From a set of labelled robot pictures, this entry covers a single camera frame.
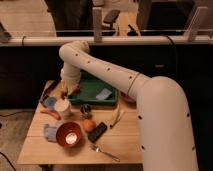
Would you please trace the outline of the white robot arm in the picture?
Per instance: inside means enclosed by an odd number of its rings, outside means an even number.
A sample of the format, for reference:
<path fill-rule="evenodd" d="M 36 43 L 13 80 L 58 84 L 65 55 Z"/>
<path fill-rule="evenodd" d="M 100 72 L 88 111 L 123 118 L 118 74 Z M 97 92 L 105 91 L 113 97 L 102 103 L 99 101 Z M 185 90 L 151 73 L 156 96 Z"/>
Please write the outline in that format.
<path fill-rule="evenodd" d="M 144 171 L 199 171 L 188 101 L 176 81 L 92 57 L 84 41 L 62 45 L 59 55 L 63 76 L 77 82 L 85 70 L 136 101 Z"/>

